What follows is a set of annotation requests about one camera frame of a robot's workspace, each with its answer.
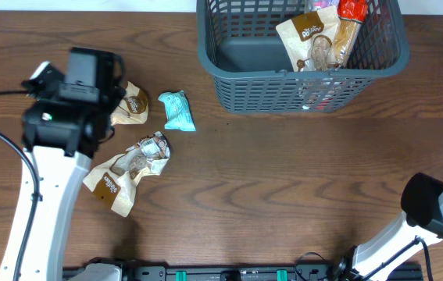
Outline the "grey plastic lattice basket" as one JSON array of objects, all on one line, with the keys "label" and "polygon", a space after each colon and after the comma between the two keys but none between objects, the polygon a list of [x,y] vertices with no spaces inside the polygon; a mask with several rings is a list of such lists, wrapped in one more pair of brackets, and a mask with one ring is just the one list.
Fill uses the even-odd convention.
[{"label": "grey plastic lattice basket", "polygon": [[369,1],[348,64],[295,72],[276,26],[309,12],[306,0],[198,0],[198,57],[231,113],[335,112],[381,77],[404,70],[409,43],[396,1]]}]

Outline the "tissue pocket pack bundle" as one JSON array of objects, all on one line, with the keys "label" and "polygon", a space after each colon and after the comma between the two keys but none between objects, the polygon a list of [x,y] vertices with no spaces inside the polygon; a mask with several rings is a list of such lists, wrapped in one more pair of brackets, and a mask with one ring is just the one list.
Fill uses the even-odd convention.
[{"label": "tissue pocket pack bundle", "polygon": [[306,8],[308,12],[315,12],[330,6],[338,7],[340,0],[308,0]]}]

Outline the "orange pasta package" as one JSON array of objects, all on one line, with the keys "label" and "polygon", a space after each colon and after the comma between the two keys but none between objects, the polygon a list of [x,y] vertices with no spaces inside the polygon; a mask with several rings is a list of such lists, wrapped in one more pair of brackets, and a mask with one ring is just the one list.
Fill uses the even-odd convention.
[{"label": "orange pasta package", "polygon": [[345,68],[359,31],[366,18],[366,0],[340,0],[338,17],[340,25],[327,57],[327,66]]}]

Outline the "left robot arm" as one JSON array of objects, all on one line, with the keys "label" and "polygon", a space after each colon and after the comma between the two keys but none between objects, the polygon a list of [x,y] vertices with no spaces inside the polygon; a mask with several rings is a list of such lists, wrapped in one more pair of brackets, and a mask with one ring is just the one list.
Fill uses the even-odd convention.
[{"label": "left robot arm", "polygon": [[20,194],[0,280],[60,280],[73,208],[110,116],[125,95],[120,55],[72,48],[65,73],[43,62],[22,82],[34,103],[22,114]]}]

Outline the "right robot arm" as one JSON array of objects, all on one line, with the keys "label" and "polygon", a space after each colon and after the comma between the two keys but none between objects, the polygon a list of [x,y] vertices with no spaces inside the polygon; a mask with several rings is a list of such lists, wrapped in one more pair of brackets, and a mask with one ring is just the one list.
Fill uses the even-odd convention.
[{"label": "right robot arm", "polygon": [[354,246],[329,273],[330,280],[386,280],[402,263],[443,240],[443,181],[417,173],[405,185],[402,212],[374,238]]}]

